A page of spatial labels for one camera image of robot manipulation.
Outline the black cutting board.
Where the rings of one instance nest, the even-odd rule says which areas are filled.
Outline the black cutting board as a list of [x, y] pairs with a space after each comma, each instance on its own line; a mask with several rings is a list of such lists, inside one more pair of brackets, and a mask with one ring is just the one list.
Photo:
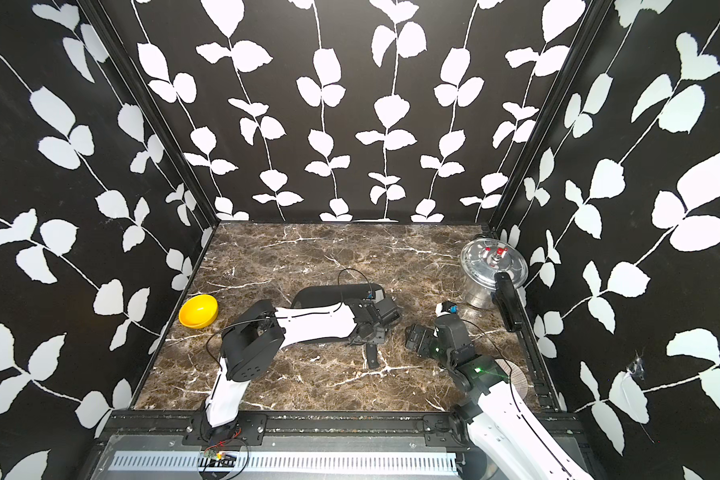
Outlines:
[[372, 299], [378, 302], [385, 297], [385, 290], [376, 283], [310, 286], [295, 295], [291, 307], [323, 307], [352, 299]]

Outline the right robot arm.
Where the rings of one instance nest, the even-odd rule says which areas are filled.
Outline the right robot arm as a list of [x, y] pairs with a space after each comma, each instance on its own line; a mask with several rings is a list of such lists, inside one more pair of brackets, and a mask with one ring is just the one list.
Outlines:
[[508, 479], [589, 479], [544, 428], [497, 361], [477, 351], [464, 321], [442, 314], [432, 328], [406, 328], [405, 346], [436, 361], [469, 400], [454, 409], [468, 444], [478, 448]]

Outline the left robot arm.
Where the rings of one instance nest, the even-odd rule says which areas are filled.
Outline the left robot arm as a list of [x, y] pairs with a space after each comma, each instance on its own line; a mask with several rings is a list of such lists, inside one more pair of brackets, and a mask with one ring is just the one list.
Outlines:
[[213, 429], [233, 426], [249, 384], [291, 345], [324, 340], [364, 345], [368, 366], [373, 367], [377, 345], [399, 319], [390, 298], [350, 298], [310, 308], [257, 302], [222, 333], [219, 372], [203, 409], [205, 424]]

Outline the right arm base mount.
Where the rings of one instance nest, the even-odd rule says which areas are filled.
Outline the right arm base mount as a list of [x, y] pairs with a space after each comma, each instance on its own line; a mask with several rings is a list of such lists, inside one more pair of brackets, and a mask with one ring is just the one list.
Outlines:
[[464, 423], [454, 413], [431, 413], [422, 417], [425, 444], [448, 450], [466, 451], [471, 447]]

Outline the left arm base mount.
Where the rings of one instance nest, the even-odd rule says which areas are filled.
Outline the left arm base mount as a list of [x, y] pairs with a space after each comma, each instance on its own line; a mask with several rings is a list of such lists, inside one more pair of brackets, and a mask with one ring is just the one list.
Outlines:
[[242, 412], [238, 417], [222, 426], [211, 427], [204, 411], [195, 412], [182, 439], [185, 446], [210, 447], [232, 440], [244, 441], [248, 445], [260, 446], [268, 417], [265, 414]]

